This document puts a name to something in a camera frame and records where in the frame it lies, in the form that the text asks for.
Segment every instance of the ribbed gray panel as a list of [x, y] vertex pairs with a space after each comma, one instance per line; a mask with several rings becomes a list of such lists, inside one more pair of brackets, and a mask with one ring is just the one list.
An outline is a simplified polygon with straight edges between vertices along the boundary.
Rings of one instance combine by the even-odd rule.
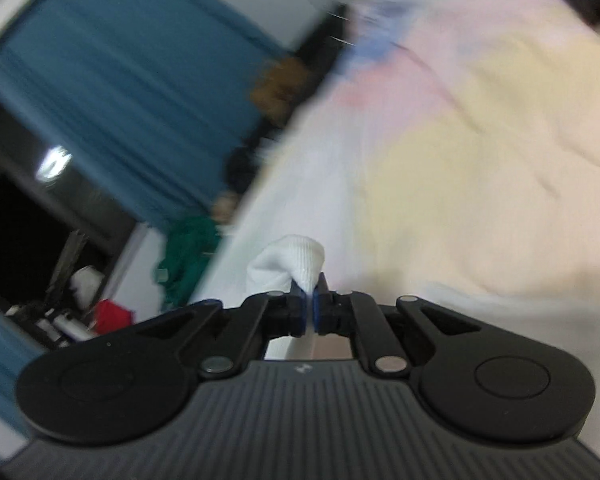
[[464, 441], [431, 420], [397, 381], [356, 361], [254, 362], [200, 387], [148, 437], [101, 449], [30, 444], [3, 472], [14, 480], [600, 480], [574, 440], [527, 450]]

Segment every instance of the red object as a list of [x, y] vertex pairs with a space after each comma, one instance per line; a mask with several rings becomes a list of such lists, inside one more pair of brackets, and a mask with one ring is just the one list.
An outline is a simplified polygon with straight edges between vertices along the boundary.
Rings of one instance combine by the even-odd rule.
[[100, 335], [120, 330], [133, 323], [134, 313], [111, 300], [102, 300], [96, 305], [95, 331]]

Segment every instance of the bed sheet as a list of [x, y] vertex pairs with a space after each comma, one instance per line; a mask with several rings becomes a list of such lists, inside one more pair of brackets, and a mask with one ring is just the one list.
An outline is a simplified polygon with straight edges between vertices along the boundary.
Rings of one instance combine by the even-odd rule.
[[332, 288], [417, 294], [579, 357], [600, 455], [600, 35], [561, 0], [359, 0], [352, 17], [196, 296], [239, 304], [267, 244], [312, 237]]

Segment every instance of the green cloth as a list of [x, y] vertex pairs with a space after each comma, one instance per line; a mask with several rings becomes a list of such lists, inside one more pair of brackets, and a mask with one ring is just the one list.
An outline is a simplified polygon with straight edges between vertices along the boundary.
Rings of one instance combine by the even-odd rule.
[[155, 269], [155, 281], [164, 287], [162, 310], [189, 303], [220, 242], [216, 223], [206, 216], [191, 216], [171, 228], [164, 259]]

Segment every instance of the blue curtain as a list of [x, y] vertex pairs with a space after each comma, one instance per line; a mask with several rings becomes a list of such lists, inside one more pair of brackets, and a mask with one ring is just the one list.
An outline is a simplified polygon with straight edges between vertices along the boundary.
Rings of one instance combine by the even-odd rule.
[[218, 0], [37, 0], [0, 43], [0, 102], [165, 231], [204, 212], [282, 50]]
[[0, 418], [22, 434], [26, 429], [14, 398], [16, 378], [43, 351], [0, 312]]

